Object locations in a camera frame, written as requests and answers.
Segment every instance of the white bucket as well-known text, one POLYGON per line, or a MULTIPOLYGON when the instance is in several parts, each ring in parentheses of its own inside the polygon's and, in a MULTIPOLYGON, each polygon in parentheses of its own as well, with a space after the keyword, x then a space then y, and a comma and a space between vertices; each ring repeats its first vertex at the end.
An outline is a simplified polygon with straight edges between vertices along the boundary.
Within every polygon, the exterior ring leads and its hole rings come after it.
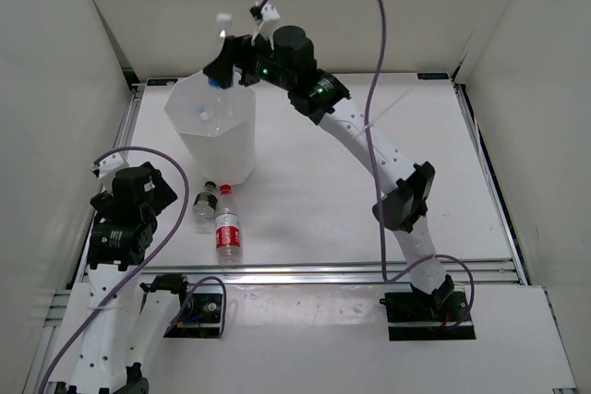
POLYGON ((255 167, 255 91, 210 85, 198 72, 175 84, 164 107, 206 179, 242 184, 255 167))

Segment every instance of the black mounting plate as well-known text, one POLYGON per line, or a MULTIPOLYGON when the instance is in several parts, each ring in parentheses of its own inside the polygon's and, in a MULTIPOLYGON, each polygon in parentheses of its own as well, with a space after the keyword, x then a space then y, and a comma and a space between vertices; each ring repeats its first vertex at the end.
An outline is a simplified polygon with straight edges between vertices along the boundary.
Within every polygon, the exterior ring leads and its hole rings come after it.
POLYGON ((182 327, 174 327, 165 337, 184 339, 215 339, 220 335, 223 296, 215 293, 194 293, 192 304, 182 318, 199 316, 199 321, 192 321, 182 327))
POLYGON ((453 292, 434 316, 413 293, 386 293, 380 303, 386 306, 390 341, 476 339, 470 316, 459 327, 448 328, 464 316, 467 301, 462 291, 453 292))

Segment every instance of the white wall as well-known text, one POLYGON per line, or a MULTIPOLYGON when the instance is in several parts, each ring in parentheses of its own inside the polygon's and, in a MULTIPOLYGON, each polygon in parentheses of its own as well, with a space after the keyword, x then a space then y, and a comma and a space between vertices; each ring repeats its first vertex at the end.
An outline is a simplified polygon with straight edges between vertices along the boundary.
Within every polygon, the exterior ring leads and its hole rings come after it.
MULTIPOLYGON (((192 74, 203 68, 215 15, 230 11, 236 32, 253 29, 255 0, 95 0, 140 78, 192 74)), ((509 0, 384 0, 390 71, 452 72, 477 60, 509 0)), ((375 67, 380 21, 375 0, 273 0, 283 24, 298 24, 316 43, 323 67, 375 67)))
POLYGON ((591 392, 590 70, 591 0, 512 0, 468 82, 533 281, 548 287, 583 392, 591 392))
POLYGON ((0 0, 0 386, 24 386, 127 86, 91 0, 0 0))

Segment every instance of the white floor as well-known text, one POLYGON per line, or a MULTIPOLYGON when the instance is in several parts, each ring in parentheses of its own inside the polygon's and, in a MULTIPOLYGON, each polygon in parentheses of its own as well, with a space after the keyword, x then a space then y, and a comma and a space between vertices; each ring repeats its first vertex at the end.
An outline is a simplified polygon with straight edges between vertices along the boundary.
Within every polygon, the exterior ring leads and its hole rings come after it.
MULTIPOLYGON (((378 303, 386 288, 230 286, 225 336, 163 340, 147 374, 151 393, 551 394, 574 387, 541 289, 478 285, 476 340, 390 342, 378 303)), ((77 284, 55 349, 87 304, 88 285, 77 284)), ((68 378, 76 347, 52 380, 68 378)))
MULTIPOLYGON (((362 109, 370 75, 341 75, 362 109)), ((449 80, 417 80, 415 74, 384 74, 372 115, 413 88, 376 126, 409 157, 430 161, 437 174, 431 191, 429 227, 438 252, 463 259, 511 258, 510 248, 449 80)), ((379 235, 371 207, 370 175, 332 136, 294 110, 286 93, 256 85, 257 166, 235 187, 245 264, 310 264, 379 260, 379 235)), ((171 87, 147 87, 133 145, 164 150, 191 181, 191 203, 203 185, 196 163, 163 111, 171 87)), ((150 155, 131 153, 133 163, 150 160, 176 190, 175 170, 150 155)), ((155 242, 172 226, 180 204, 159 218, 155 242)), ((403 260, 389 235, 391 261, 403 260)), ((190 214, 153 266, 214 265, 212 235, 197 232, 190 214)))

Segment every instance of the plastic bottle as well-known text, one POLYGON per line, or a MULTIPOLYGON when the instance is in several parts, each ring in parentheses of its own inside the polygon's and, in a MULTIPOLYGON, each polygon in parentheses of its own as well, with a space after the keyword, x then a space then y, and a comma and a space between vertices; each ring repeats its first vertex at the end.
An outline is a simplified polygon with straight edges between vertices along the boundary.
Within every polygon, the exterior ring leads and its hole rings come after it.
POLYGON ((193 216, 200 231, 210 232, 220 193, 214 182, 206 182, 193 204, 193 216))
POLYGON ((220 186, 222 195, 215 210, 215 246, 218 263, 227 265, 242 259, 240 227, 230 185, 220 186))

